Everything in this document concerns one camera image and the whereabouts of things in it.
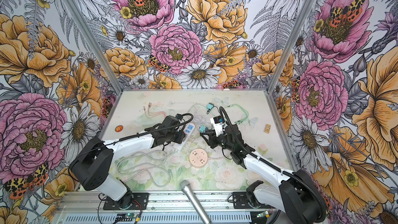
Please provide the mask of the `white blue power strip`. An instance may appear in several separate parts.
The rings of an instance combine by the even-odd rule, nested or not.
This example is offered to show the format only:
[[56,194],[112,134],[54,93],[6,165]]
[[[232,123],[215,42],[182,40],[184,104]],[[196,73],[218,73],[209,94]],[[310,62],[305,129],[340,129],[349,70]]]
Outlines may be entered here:
[[181,152],[181,151],[182,151],[184,145],[185,145],[186,142],[189,140],[189,138],[190,138],[191,134],[194,132],[194,130],[195,130],[195,124],[193,124],[193,123],[190,123],[190,124],[188,124],[188,125],[185,127],[185,129],[183,130],[185,136],[184,136],[184,138],[182,139],[182,142],[181,142],[180,144],[175,143],[175,144],[173,145],[173,148],[174,148],[175,150],[177,150],[177,152]]

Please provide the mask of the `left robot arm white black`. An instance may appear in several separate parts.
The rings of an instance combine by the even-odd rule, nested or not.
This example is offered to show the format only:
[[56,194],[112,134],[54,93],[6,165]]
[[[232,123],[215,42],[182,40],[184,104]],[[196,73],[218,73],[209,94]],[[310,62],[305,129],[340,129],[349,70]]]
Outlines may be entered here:
[[116,140],[92,138],[71,162],[69,171],[84,190],[96,190],[113,200],[119,209],[129,208],[134,201],[131,189],[109,173],[114,164],[120,167],[129,155],[142,153],[171,143],[182,144],[187,137],[186,126],[193,120],[191,113],[166,116],[162,123],[143,132]]

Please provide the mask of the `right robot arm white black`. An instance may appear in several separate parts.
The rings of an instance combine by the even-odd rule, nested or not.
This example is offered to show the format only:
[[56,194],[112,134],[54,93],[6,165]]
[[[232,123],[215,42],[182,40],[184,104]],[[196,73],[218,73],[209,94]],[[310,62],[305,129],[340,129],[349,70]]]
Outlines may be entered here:
[[230,151],[232,160],[262,179],[251,186],[249,201],[269,205],[284,212],[294,224],[322,223],[327,205],[319,190],[303,170],[292,171],[276,165],[244,143],[237,124],[233,124],[223,107],[211,118],[212,129],[200,133],[211,148]]

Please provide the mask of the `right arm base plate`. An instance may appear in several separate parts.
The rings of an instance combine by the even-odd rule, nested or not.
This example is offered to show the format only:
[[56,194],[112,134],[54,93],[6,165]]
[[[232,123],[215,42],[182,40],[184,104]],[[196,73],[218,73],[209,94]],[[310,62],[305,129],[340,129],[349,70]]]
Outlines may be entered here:
[[232,192],[232,198],[229,200],[233,203],[234,209],[271,209],[270,205],[260,203],[254,193],[247,191]]

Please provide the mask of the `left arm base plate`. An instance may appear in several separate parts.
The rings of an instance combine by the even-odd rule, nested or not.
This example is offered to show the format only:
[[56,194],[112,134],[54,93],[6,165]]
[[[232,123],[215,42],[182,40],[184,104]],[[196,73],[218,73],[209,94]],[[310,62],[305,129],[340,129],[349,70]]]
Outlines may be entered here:
[[103,210],[145,210],[149,202],[149,193],[128,192],[120,200],[114,201],[110,197],[106,197]]

